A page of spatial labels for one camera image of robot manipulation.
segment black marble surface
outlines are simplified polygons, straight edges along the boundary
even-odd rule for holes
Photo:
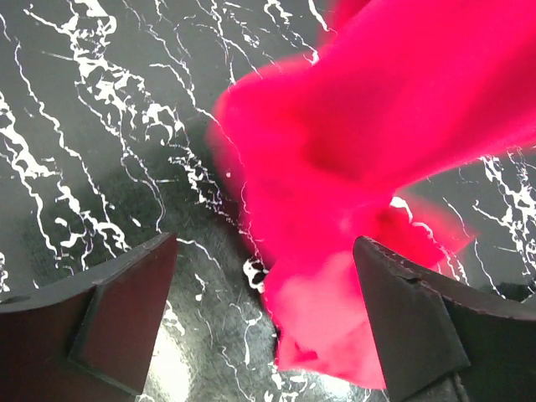
[[[281,56],[316,57],[324,8],[0,2],[0,297],[177,232],[177,271],[140,402],[386,400],[325,375],[276,371],[261,267],[240,243],[204,145],[229,85]],[[415,187],[481,233],[450,261],[455,276],[518,301],[536,291],[533,162],[521,151],[485,157]]]

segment fabric fold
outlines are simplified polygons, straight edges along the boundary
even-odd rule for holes
[[[332,10],[337,32],[321,34],[320,59],[297,55],[230,87],[208,141],[245,242],[273,265],[263,302],[281,330],[280,368],[383,388],[352,244],[367,235],[435,269],[472,240],[423,200],[414,221],[390,203],[433,174],[534,142],[536,3]]]

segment pink scarf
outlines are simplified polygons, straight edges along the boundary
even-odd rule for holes
[[[263,302],[280,369],[384,388],[352,245],[367,235],[433,269],[468,239],[395,192],[533,142],[536,2],[341,0],[320,59],[250,74],[216,106],[209,143],[271,271]]]

